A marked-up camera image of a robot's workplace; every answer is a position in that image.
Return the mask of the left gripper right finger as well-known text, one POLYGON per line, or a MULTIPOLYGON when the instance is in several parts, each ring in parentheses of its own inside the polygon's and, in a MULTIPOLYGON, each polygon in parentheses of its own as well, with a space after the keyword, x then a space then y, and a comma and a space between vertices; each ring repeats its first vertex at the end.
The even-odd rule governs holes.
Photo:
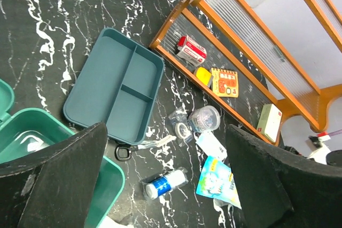
POLYGON ((228 125, 226 147, 247 227, 341 227, 341 168, 228 125))

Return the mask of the blue cotton swab bag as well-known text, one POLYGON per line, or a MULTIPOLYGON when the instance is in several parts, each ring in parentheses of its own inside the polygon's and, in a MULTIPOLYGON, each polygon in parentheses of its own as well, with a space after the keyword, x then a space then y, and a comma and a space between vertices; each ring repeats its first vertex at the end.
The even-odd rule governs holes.
POLYGON ((209 156, 201 170, 196 194, 214 199, 215 182, 218 178, 228 177, 230 173, 232 173, 230 167, 209 156))

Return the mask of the white gauze packet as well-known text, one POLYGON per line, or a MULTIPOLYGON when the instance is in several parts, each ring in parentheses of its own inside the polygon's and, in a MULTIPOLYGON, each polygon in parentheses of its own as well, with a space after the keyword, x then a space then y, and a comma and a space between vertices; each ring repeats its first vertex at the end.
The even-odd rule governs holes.
POLYGON ((134 226, 132 224, 128 224, 128 225, 119 224, 113 219, 106 216, 101 222, 101 224, 99 225, 99 228, 134 228, 134 226))

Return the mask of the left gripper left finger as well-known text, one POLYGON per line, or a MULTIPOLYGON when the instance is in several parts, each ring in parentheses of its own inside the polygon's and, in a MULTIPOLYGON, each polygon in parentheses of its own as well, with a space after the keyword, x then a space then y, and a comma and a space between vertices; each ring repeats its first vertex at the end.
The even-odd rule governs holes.
POLYGON ((96 123, 1 164, 1 227, 84 227, 107 128, 96 123))

